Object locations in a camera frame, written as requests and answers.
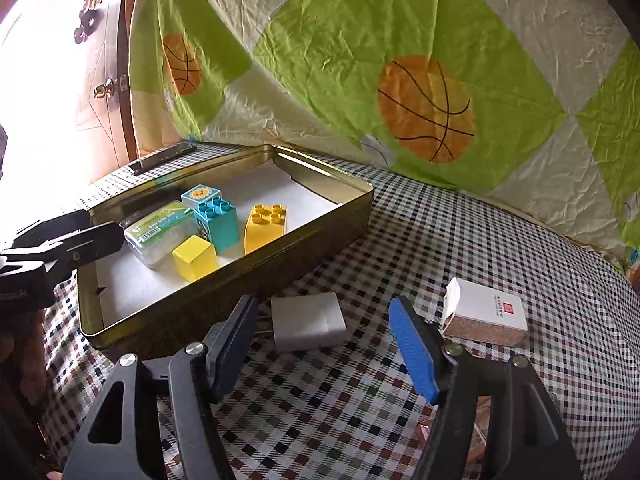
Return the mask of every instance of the smartphone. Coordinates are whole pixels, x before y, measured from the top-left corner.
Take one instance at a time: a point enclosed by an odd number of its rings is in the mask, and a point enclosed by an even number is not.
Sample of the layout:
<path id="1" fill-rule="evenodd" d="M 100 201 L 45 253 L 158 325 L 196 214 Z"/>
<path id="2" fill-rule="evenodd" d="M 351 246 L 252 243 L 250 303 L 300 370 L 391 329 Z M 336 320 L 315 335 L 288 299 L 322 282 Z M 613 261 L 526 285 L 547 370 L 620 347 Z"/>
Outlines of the smartphone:
<path id="1" fill-rule="evenodd" d="M 127 164 L 125 168 L 134 175 L 139 175 L 145 173 L 145 171 L 149 171 L 160 166 L 160 164 L 173 160 L 174 158 L 178 158 L 179 156 L 186 155 L 187 153 L 194 152 L 195 150 L 196 145 L 192 142 L 178 142 L 177 144 L 169 146 L 157 153 L 147 155 L 139 160 L 134 160 L 132 163 Z"/>

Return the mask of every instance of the white charger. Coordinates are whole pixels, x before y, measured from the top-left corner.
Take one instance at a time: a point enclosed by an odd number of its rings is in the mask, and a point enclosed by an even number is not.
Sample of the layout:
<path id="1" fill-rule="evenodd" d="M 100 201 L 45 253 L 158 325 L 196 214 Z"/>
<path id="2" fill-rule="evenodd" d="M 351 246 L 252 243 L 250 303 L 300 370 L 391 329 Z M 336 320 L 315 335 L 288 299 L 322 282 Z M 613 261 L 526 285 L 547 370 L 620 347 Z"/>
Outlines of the white charger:
<path id="1" fill-rule="evenodd" d="M 274 298 L 271 320 L 278 352 L 338 346 L 347 335 L 335 292 Z"/>

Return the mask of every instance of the blue gripper pad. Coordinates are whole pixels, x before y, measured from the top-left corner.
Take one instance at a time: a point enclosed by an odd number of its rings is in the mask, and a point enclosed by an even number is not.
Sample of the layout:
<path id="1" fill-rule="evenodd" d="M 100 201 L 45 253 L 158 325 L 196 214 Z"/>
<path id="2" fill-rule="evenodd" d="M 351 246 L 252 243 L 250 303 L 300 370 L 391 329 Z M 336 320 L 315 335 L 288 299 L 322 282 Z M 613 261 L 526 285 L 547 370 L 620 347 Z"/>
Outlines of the blue gripper pad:
<path id="1" fill-rule="evenodd" d="M 433 358 L 427 345 L 418 332 L 417 323 L 424 321 L 415 313 L 414 308 L 401 298 L 393 298 L 389 304 L 389 325 L 398 342 L 398 348 L 404 359 L 415 391 L 428 403 L 433 404 L 440 393 L 434 376 Z"/>

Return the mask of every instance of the metal tin tray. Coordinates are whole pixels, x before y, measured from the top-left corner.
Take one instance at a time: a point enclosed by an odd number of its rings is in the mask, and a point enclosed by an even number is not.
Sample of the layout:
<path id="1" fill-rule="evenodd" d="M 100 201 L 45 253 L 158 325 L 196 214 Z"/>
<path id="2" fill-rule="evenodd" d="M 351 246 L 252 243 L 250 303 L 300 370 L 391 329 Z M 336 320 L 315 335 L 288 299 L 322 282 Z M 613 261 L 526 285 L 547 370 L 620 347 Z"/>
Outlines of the metal tin tray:
<path id="1" fill-rule="evenodd" d="M 215 187 L 269 160 L 298 184 L 340 205 L 110 326 L 102 319 L 95 264 L 82 267 L 78 270 L 80 327 L 94 348 L 112 361 L 126 352 L 142 359 L 175 353 L 225 319 L 242 294 L 266 300 L 366 232 L 371 184 L 303 153 L 271 145 L 174 171 L 111 198 L 90 213 L 96 224 L 119 222 L 149 203 L 170 200 L 197 184 Z"/>

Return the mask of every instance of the barcode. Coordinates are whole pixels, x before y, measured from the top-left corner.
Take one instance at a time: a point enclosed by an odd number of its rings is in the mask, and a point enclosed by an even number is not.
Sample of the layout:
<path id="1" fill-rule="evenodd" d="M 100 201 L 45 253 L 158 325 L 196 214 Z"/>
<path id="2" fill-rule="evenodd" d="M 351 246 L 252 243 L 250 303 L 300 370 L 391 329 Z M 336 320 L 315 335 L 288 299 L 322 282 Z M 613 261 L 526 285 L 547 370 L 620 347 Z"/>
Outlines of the barcode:
<path id="1" fill-rule="evenodd" d="M 144 233 L 139 239 L 139 243 L 143 244 L 145 243 L 147 240 L 149 240 L 149 238 L 156 236 L 160 231 L 162 231 L 162 229 L 159 226 L 156 226 L 152 229 L 149 229 L 149 231 L 147 231 L 146 233 Z"/>

